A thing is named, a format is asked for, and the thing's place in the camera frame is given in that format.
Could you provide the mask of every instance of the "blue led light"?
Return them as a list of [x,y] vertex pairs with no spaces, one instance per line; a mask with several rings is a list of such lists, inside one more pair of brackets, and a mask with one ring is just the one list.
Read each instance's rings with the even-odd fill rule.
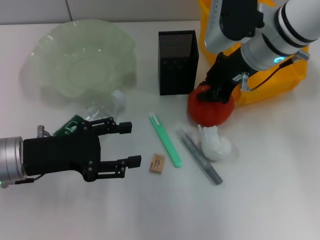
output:
[[282,62],[283,60],[285,60],[286,58],[284,57],[284,56],[280,56],[280,57],[277,57],[275,60],[274,60],[274,62],[276,63],[276,64],[278,64],[278,63],[280,63],[280,62]]

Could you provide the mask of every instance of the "green glass bowl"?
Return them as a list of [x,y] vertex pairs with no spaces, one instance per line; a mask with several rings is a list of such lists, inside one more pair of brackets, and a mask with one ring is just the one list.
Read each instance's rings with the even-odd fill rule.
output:
[[34,78],[68,98],[108,94],[134,81],[135,42],[113,23],[86,19],[59,25],[29,56]]

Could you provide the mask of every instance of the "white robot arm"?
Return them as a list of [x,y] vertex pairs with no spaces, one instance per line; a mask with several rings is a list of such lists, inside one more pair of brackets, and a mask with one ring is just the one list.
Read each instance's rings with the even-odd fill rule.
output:
[[[257,0],[212,0],[205,46],[219,55],[204,83],[211,89],[199,98],[225,103],[234,87],[255,73],[292,55],[296,57],[281,68],[308,60],[309,54],[301,49],[320,37],[319,13],[319,0],[289,0],[281,7],[258,4]],[[238,50],[223,55],[222,51],[236,43],[242,43]]]

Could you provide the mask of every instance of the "white tissue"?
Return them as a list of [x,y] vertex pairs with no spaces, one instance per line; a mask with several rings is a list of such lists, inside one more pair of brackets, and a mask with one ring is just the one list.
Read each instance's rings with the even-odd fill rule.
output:
[[203,154],[212,161],[225,160],[231,153],[232,144],[226,137],[220,137],[218,127],[199,127]]

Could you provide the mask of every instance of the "black mesh pen holder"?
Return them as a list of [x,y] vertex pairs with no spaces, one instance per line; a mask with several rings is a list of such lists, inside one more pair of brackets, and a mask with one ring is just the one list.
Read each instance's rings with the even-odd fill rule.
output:
[[158,74],[160,95],[189,94],[194,90],[199,52],[196,32],[160,31]]

